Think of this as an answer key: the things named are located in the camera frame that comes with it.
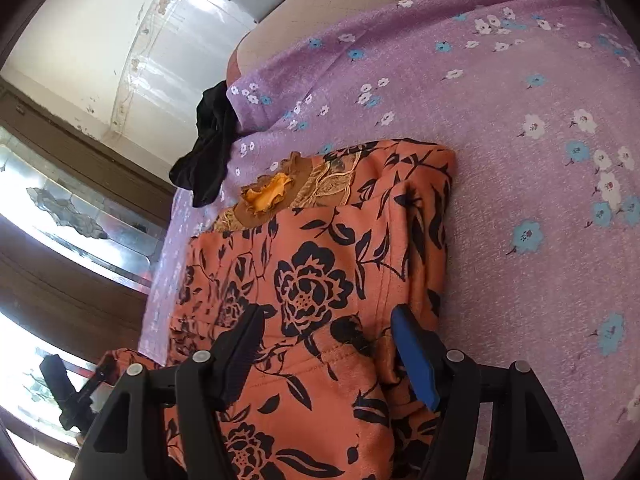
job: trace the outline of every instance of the purple floral bedsheet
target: purple floral bedsheet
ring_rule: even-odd
[[[402,0],[276,56],[228,97],[255,133],[213,205],[176,195],[144,353],[164,361],[188,238],[241,185],[291,150],[433,140],[459,163],[443,338],[479,363],[528,360],[586,478],[613,477],[640,439],[640,58],[597,0]]]

